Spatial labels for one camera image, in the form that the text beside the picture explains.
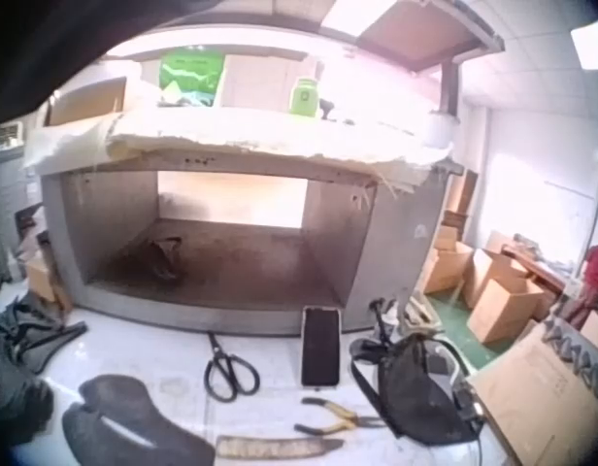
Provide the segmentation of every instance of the green container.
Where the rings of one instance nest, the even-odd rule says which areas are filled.
[[[213,51],[178,49],[161,58],[159,84],[172,86],[191,103],[211,107],[223,72],[225,56]]]
[[[290,99],[290,112],[293,115],[315,117],[318,110],[317,82],[311,78],[297,80]]]

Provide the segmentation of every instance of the person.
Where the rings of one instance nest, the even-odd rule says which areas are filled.
[[[598,306],[598,246],[593,246],[586,253],[586,268],[583,272],[583,283],[580,297],[573,311],[565,316],[575,328],[581,330],[590,312]]]

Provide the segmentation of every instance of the white table surface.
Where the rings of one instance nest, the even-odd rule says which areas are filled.
[[[0,311],[25,283],[5,285],[0,292]],[[91,311],[76,309],[69,323],[84,320],[88,331],[62,348],[50,361],[42,378],[54,392],[55,407],[47,430],[14,450],[23,465],[77,464],[62,432],[61,417],[71,403],[82,401],[79,385],[101,374],[124,374],[141,380],[157,408],[181,427],[215,444],[216,437],[242,435],[263,438],[301,437],[293,424],[327,426],[337,419],[321,407],[301,405],[303,396],[321,396],[358,412],[375,416],[349,373],[350,342],[362,334],[342,337],[341,383],[336,389],[308,390],[299,382],[300,339],[219,336],[227,352],[235,352],[256,367],[260,391],[240,396],[232,404],[210,398],[203,383],[211,348],[204,334],[138,324]],[[396,440],[387,429],[355,429],[336,434],[344,439],[341,449],[322,457],[292,460],[293,465],[461,465],[479,464],[478,444],[428,448],[410,439]],[[481,433],[482,464],[500,465],[508,457],[491,428]],[[218,458],[216,465],[276,466],[288,461],[235,461]]]

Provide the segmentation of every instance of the red shirt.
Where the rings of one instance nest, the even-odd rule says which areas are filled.
[[[593,246],[586,255],[586,271],[583,273],[583,280],[590,286],[598,289],[598,246]]]

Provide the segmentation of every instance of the green floor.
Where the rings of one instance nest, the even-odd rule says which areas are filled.
[[[435,293],[427,298],[442,319],[446,335],[476,369],[485,366],[511,346],[512,342],[482,345],[467,327],[470,311],[462,301],[455,299],[453,290]]]

